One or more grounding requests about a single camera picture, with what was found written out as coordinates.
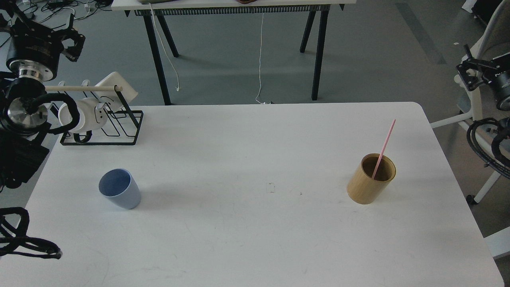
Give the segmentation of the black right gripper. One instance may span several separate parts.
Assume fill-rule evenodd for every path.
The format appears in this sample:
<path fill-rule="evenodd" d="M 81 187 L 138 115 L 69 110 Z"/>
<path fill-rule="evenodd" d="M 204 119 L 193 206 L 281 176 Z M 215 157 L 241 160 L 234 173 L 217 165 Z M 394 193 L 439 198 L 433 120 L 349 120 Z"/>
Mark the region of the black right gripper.
<path fill-rule="evenodd" d="M 510 55 L 506 53 L 490 61 L 474 58 L 467 44 L 464 45 L 466 60 L 457 65 L 461 82 L 474 91 L 486 84 L 490 87 L 495 99 L 496 108 L 501 111 L 510 110 Z"/>

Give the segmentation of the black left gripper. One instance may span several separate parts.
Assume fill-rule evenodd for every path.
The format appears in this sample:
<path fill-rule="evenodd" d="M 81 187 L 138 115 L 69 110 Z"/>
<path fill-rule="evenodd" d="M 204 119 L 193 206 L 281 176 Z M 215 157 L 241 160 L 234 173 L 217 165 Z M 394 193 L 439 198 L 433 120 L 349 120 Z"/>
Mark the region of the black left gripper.
<path fill-rule="evenodd" d="M 54 30 L 35 22 L 22 12 L 14 12 L 14 22 L 6 24 L 11 36 L 6 67 L 16 77 L 53 80 L 58 75 L 60 55 L 76 62 L 84 47 L 85 36 L 74 27 L 74 16 L 65 29 Z"/>

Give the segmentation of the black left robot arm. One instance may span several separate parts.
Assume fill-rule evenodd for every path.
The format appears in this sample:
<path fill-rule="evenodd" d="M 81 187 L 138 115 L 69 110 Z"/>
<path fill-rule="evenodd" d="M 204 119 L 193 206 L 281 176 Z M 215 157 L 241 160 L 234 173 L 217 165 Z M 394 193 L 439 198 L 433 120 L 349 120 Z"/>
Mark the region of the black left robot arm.
<path fill-rule="evenodd" d="M 11 44 L 1 72 L 1 187 L 16 189 L 28 182 L 43 164 L 49 149 L 42 145 L 47 134 L 58 135 L 75 128 L 80 120 L 78 105 L 64 93 L 49 93 L 44 82 L 56 78 L 60 56 L 77 61 L 85 37 L 74 27 L 55 30 L 35 22 L 18 8 L 6 8 L 11 20 L 1 18 L 1 31 Z M 71 120 L 53 128 L 46 104 L 62 102 Z"/>

